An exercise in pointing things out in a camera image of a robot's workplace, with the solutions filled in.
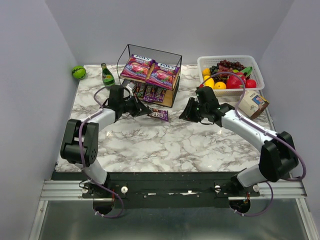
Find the purple m&m's bag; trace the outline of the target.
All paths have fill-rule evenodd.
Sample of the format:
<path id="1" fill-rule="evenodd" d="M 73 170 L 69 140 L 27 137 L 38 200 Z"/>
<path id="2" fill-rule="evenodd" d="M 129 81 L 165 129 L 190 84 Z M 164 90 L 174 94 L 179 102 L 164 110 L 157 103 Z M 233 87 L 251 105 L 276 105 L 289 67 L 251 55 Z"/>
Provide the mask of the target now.
<path id="1" fill-rule="evenodd" d="M 136 96 L 138 98 L 143 98 L 144 97 L 147 86 L 148 85 L 146 83 L 142 83 L 142 82 L 138 82 L 135 85 L 134 93 L 136 94 Z"/>
<path id="2" fill-rule="evenodd" d="M 129 92 L 133 95 L 135 93 L 137 87 L 137 83 L 134 81 L 130 81 L 127 85 L 126 88 L 129 90 Z"/>
<path id="3" fill-rule="evenodd" d="M 152 103 L 155 100 L 155 95 L 156 95 L 156 91 L 157 91 L 158 87 L 154 86 L 154 85 L 148 85 L 146 87 L 144 96 L 143 96 L 143 100 L 145 102 L 149 102 Z"/>
<path id="4" fill-rule="evenodd" d="M 164 101 L 167 90 L 165 88 L 158 87 L 155 90 L 155 95 L 153 97 L 153 102 L 162 103 Z"/>
<path id="5" fill-rule="evenodd" d="M 167 110 L 152 108 L 151 113 L 148 113 L 147 115 L 165 122 L 169 121 L 169 112 Z"/>

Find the purple Fox's candy bag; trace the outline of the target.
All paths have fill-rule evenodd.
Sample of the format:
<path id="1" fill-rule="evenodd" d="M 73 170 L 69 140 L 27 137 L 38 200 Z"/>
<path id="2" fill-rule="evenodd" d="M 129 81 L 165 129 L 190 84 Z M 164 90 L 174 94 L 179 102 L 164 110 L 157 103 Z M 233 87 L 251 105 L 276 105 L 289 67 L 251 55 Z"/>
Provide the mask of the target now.
<path id="1" fill-rule="evenodd" d="M 149 57 L 132 54 L 120 76 L 133 80 L 145 81 L 155 60 Z"/>
<path id="2" fill-rule="evenodd" d="M 147 84 L 155 85 L 167 90 L 173 90 L 180 73 L 179 65 L 169 65 L 156 62 L 150 76 L 145 80 Z"/>

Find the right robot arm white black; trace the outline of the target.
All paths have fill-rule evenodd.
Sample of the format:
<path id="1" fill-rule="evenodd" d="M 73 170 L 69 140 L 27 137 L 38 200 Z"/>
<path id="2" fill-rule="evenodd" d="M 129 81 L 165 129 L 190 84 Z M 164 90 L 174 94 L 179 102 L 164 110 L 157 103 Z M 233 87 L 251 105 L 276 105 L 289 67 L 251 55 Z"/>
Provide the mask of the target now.
<path id="1" fill-rule="evenodd" d="M 179 119 L 200 123 L 207 119 L 239 135 L 260 153 L 259 163 L 234 175 L 228 186 L 240 192 L 262 182 L 277 182 L 298 166 L 298 156 L 292 136 L 287 132 L 277 133 L 262 128 L 252 120 L 242 116 L 232 105 L 220 104 L 212 88 L 197 88 L 196 97 L 189 98 Z"/>

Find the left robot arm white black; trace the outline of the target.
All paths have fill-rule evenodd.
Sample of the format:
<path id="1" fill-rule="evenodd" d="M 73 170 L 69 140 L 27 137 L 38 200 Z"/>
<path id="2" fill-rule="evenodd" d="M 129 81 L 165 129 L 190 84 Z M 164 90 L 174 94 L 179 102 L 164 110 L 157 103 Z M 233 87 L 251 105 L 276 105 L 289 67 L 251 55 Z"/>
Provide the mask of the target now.
<path id="1" fill-rule="evenodd" d="M 133 118 L 148 115 L 152 110 L 144 105 L 132 89 L 127 86 L 113 85 L 109 97 L 97 112 L 86 118 L 67 121 L 60 157 L 81 168 L 88 180 L 96 185 L 104 185 L 108 173 L 97 160 L 99 132 L 116 123 L 123 114 Z"/>

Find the green glass bottle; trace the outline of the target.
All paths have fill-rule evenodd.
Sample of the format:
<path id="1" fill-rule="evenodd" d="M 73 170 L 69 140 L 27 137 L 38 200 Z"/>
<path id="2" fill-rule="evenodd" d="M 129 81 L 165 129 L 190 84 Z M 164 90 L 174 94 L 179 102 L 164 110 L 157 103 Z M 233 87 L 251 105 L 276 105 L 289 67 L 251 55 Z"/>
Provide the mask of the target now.
<path id="1" fill-rule="evenodd" d="M 104 86 L 109 89 L 110 87 L 114 86 L 116 84 L 115 78 L 113 74 L 110 72 L 110 70 L 107 68 L 106 63 L 101 63 L 101 69 L 102 69 L 102 82 Z"/>

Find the orange fruit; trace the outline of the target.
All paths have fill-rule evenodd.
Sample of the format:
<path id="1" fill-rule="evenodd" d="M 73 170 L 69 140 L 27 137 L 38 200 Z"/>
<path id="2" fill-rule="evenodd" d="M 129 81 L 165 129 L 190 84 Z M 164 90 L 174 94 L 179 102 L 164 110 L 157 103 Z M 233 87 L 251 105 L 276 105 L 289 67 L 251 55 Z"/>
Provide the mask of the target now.
<path id="1" fill-rule="evenodd" d="M 213 89 L 214 90 L 225 90 L 227 88 L 226 84 L 222 81 L 215 83 Z"/>

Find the yellow mango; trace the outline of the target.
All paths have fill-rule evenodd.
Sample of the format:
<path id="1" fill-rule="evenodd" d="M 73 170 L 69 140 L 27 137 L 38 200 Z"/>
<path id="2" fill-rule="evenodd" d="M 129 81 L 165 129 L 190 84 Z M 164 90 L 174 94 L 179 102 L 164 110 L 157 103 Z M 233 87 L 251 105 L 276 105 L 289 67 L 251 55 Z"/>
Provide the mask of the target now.
<path id="1" fill-rule="evenodd" d="M 203 80 L 204 80 L 204 84 L 203 84 L 204 86 L 214 89 L 215 81 L 211 76 L 204 75 Z"/>

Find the red dragon fruit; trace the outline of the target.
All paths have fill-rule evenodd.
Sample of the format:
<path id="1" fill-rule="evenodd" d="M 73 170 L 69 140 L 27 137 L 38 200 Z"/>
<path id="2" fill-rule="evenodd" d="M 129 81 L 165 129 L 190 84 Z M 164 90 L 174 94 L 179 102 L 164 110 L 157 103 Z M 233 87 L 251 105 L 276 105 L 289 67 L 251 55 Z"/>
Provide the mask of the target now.
<path id="1" fill-rule="evenodd" d="M 237 72 L 235 75 L 230 75 L 226 81 L 227 89 L 242 89 L 246 85 L 246 76 L 243 72 Z"/>

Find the yellow small fruit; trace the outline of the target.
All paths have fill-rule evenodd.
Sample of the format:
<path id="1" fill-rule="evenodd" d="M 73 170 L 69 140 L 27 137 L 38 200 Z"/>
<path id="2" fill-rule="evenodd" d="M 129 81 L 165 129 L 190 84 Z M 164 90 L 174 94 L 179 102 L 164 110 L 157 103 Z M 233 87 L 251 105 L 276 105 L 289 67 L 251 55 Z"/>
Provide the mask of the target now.
<path id="1" fill-rule="evenodd" d="M 209 68 L 205 68 L 203 71 L 202 71 L 202 75 L 203 76 L 210 76 L 211 75 L 211 70 Z"/>

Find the dark grape bunch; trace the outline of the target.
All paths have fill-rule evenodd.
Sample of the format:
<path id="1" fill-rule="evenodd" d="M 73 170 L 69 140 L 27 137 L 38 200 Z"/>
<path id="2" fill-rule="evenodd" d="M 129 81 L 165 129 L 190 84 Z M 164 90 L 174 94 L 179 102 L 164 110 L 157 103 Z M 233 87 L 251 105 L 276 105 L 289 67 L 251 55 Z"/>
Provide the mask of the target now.
<path id="1" fill-rule="evenodd" d="M 232 72 L 232 73 L 238 73 L 241 72 L 242 70 L 245 69 L 245 66 L 240 63 L 239 61 L 228 61 L 226 59 L 221 60 L 220 62 L 218 62 L 216 65 L 212 65 L 210 68 L 211 71 L 211 75 L 220 73 L 220 72 Z M 215 76 L 213 79 L 216 82 L 227 82 L 227 79 L 229 78 L 229 74 L 219 74 L 217 76 Z"/>

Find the red apple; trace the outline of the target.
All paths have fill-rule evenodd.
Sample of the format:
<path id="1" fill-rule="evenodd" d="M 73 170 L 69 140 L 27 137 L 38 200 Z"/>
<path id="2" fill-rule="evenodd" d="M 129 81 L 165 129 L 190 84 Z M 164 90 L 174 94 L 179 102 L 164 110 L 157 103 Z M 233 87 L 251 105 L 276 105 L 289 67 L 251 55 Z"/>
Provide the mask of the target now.
<path id="1" fill-rule="evenodd" d="M 249 89 L 256 88 L 257 82 L 254 79 L 247 79 L 245 82 L 245 87 Z"/>

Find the green ball toy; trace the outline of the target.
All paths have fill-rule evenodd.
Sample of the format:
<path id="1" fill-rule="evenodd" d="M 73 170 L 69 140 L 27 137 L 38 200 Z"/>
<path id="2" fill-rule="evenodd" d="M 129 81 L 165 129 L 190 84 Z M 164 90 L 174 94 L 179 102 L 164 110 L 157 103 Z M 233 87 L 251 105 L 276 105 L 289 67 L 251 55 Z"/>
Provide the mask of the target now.
<path id="1" fill-rule="evenodd" d="M 73 69 L 71 71 L 71 75 L 73 78 L 75 78 L 77 80 L 82 80 L 86 77 L 87 71 L 83 66 L 77 65 L 77 66 L 73 67 Z"/>

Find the black mounting base plate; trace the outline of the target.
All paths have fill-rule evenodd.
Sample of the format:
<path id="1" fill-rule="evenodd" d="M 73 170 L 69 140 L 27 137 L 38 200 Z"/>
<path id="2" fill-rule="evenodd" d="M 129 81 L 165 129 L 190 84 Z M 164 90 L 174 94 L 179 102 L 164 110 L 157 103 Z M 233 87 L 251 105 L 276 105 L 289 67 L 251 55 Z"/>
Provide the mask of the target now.
<path id="1" fill-rule="evenodd" d="M 260 193 L 231 183 L 235 172 L 111 172 L 104 187 L 85 184 L 82 196 L 116 208 L 228 208 Z"/>

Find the aluminium rail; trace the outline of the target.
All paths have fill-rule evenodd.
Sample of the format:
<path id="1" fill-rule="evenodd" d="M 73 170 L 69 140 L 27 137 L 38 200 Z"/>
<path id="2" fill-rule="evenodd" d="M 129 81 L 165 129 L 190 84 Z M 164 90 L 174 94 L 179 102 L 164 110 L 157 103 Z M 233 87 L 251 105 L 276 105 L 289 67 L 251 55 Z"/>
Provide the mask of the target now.
<path id="1" fill-rule="evenodd" d="M 79 186 L 79 180 L 46 180 L 43 183 L 40 200 L 41 201 L 110 201 L 111 198 L 94 196 L 92 193 L 85 194 Z M 289 182 L 280 180 L 271 182 L 270 186 L 266 183 L 259 183 L 259 195 L 250 193 L 252 200 L 266 200 L 273 193 L 274 199 L 305 199 L 307 197 L 304 185 L 301 182 Z"/>

